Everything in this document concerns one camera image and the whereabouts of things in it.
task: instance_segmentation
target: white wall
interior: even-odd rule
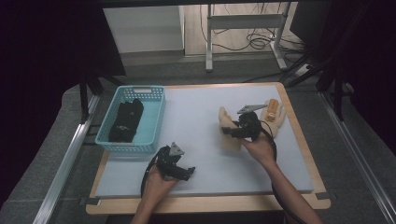
[[[119,53],[184,49],[183,7],[104,9]]]

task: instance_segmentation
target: beige foam piece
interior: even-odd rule
[[[221,133],[221,148],[239,151],[241,143],[237,138],[231,137],[230,134],[224,134],[221,128],[237,128],[232,118],[227,114],[224,106],[219,109],[219,131]]]
[[[266,101],[265,104],[269,105],[271,100]],[[265,131],[267,131],[269,134],[272,134],[273,137],[276,138],[277,131],[279,130],[280,126],[282,125],[283,121],[285,120],[285,117],[286,117],[286,110],[283,107],[283,104],[281,102],[278,102],[275,114],[274,114],[273,107],[271,107],[269,109],[268,109],[268,107],[265,107],[262,110],[260,120],[265,122],[265,123],[262,122],[262,127],[265,129]]]

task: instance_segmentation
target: gray carpet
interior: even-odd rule
[[[214,72],[205,72],[202,60],[194,62],[154,64],[126,64],[128,77],[119,80],[127,84],[184,85],[210,83],[239,83],[250,78],[260,82],[277,81],[280,75],[272,57],[260,59],[232,58],[214,62]],[[318,170],[329,191],[332,206],[318,210],[325,223],[386,223],[371,191],[352,160],[346,145],[334,128],[324,104],[315,91],[316,78],[312,77],[295,88],[287,89],[297,119],[316,161]],[[92,124],[100,124],[112,99],[116,86],[102,80],[106,90],[99,102],[98,112]],[[384,185],[391,199],[396,201],[396,159],[386,145],[370,129],[355,111],[347,98],[343,113],[346,125],[361,145],[377,178]],[[32,223],[48,187],[54,177],[65,151],[79,123],[78,87],[64,94],[63,107],[59,112],[46,141],[18,186],[3,205],[0,223]],[[87,136],[85,142],[93,142]],[[85,206],[79,205],[89,196],[92,182],[103,150],[98,146],[83,146],[64,190],[51,216],[50,223],[128,223],[130,216],[90,216]],[[279,213],[240,213],[156,216],[152,223],[261,223],[264,219],[279,221]]]

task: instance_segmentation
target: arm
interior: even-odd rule
[[[249,142],[246,139],[240,139],[240,141],[241,144],[245,146],[248,153],[258,161],[268,173],[279,198],[289,210],[305,223],[322,223],[311,205],[283,175],[276,164],[274,152],[266,136],[261,133],[254,142]],[[287,216],[287,218],[289,223],[295,222],[290,216]]]
[[[177,182],[178,180],[164,180],[157,166],[154,165],[148,173],[145,193],[143,194],[142,201],[140,201],[137,206],[131,224],[148,223],[149,217],[157,204],[168,194]]]

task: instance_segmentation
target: black curtain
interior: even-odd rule
[[[327,58],[338,44],[345,24],[360,2],[370,2],[342,52],[342,77],[351,84],[351,103],[396,155],[396,1],[332,1],[321,41],[314,56]]]
[[[1,203],[18,183],[80,76],[125,76],[100,5],[0,3]]]

